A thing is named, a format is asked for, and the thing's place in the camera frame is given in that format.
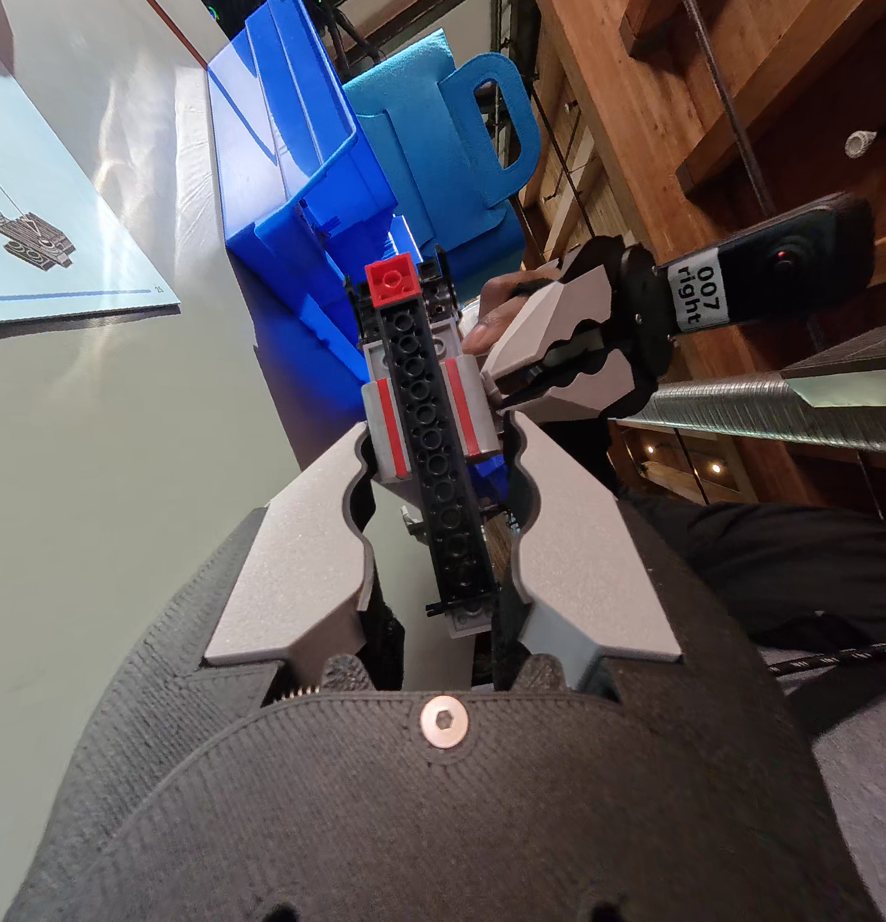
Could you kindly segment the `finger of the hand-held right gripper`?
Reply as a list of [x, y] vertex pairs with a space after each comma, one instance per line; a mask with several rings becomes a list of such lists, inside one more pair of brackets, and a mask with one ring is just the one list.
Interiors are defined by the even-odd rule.
[[537, 398], [504, 405], [498, 413], [519, 411], [535, 423], [592, 420], [635, 388], [632, 367], [623, 355], [610, 355], [597, 372], [580, 372], [567, 386], [550, 386]]
[[485, 391], [506, 394], [506, 378], [533, 367], [555, 371], [605, 348], [601, 329], [610, 320], [611, 281], [606, 267], [575, 279], [558, 279], [531, 294], [495, 342], [481, 369]]

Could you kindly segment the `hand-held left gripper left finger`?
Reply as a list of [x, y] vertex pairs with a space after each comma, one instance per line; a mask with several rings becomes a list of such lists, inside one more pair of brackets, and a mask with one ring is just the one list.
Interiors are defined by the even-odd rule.
[[365, 645], [375, 466], [368, 427], [358, 423], [270, 501], [207, 646], [208, 665], [277, 661], [313, 686], [328, 659]]

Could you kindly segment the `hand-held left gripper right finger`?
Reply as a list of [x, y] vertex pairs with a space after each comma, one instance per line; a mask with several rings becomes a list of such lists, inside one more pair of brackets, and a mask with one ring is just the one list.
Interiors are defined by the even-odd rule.
[[505, 421], [518, 640], [585, 689], [606, 659], [674, 664], [682, 649], [618, 501], [522, 412]]

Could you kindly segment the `toy brick vehicle model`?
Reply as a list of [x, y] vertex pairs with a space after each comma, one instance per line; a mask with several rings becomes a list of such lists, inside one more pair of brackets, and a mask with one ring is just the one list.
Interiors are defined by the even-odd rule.
[[501, 458], [480, 371], [463, 354], [460, 307], [446, 252], [415, 264], [408, 253], [372, 263], [366, 281], [345, 280], [368, 368], [362, 387], [383, 484], [411, 482], [422, 513], [407, 520], [426, 541], [453, 638], [489, 631], [499, 600], [484, 524], [501, 513], [506, 487], [479, 481], [478, 464]]

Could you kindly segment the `person's right forearm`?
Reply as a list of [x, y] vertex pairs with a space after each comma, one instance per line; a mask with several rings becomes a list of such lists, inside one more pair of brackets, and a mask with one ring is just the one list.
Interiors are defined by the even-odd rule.
[[758, 645], [832, 653], [886, 643], [886, 522], [843, 509], [617, 492]]

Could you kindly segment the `white desk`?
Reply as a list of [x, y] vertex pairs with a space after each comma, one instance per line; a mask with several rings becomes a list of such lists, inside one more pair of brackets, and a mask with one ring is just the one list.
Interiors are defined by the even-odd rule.
[[0, 919], [132, 643], [299, 472], [221, 227], [199, 2], [0, 2], [7, 67], [180, 297], [0, 339]]

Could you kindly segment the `person's right hand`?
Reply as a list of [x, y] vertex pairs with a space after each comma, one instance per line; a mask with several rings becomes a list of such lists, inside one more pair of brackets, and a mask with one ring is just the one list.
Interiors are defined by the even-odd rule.
[[462, 340], [462, 351], [475, 356], [489, 352], [521, 312], [530, 294], [516, 294], [519, 286], [535, 289], [558, 279], [558, 267], [540, 267], [508, 273], [487, 281], [480, 292], [477, 324]]

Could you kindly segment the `black threaded rod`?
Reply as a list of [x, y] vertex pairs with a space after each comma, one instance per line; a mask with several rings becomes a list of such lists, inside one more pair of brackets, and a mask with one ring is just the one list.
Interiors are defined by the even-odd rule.
[[706, 60], [707, 69], [709, 70], [724, 113], [727, 116], [734, 145], [740, 156], [742, 166], [744, 167], [752, 191], [754, 192], [754, 197], [760, 206], [763, 216], [765, 218], [771, 218], [776, 214], [775, 203], [766, 184], [766, 180], [763, 177], [756, 155], [754, 154], [748, 133], [737, 112], [734, 98], [731, 95], [718, 64], [718, 60], [712, 48], [710, 35], [698, 3], [696, 1], [683, 1], [682, 4], [694, 27], [695, 37]]

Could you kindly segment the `light blue foam case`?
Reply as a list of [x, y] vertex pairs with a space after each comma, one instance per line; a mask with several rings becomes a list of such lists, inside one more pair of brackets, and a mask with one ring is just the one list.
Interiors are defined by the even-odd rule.
[[[494, 84], [518, 135], [503, 167], [475, 91]], [[541, 133], [508, 57], [485, 52], [456, 66], [443, 29], [396, 52], [344, 87], [421, 256], [441, 247], [462, 301], [517, 271], [526, 242], [509, 199], [534, 174]]]

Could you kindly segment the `blue plastic bin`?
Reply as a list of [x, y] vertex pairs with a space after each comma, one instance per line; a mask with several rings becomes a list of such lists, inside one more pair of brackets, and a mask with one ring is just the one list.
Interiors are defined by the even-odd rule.
[[421, 255], [304, 2], [265, 2], [209, 63], [226, 245], [281, 304], [277, 366], [331, 404], [360, 403], [368, 365], [345, 280]]

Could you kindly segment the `light blue instruction booklet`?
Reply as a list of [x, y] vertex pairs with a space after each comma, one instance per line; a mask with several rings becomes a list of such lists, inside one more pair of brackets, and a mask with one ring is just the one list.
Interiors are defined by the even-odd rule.
[[0, 14], [0, 329], [170, 315], [180, 300], [12, 73]]

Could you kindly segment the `wooden shelf frame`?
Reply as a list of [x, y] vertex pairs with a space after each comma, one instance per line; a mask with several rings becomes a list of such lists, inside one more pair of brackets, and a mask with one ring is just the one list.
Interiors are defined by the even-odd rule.
[[[875, 268], [842, 307], [683, 337], [661, 384], [775, 374], [886, 326], [886, 1], [697, 2], [776, 215], [829, 194], [868, 199]], [[682, 2], [545, 1], [534, 107], [557, 154], [581, 111], [581, 205], [547, 206], [545, 259], [588, 232], [629, 231], [658, 264], [763, 220]], [[860, 158], [844, 144], [878, 132]], [[630, 455], [676, 490], [674, 466], [711, 500], [837, 507], [886, 520], [886, 455], [643, 426]]]

